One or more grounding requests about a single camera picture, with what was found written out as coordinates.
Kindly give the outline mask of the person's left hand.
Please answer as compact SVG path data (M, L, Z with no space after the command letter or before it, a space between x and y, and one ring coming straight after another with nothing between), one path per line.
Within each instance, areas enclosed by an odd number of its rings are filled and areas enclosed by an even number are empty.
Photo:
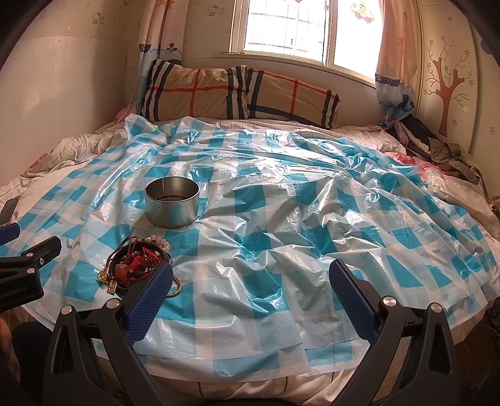
M20 366L12 344L12 333L4 320L0 319L1 365L6 366L13 378L20 382Z

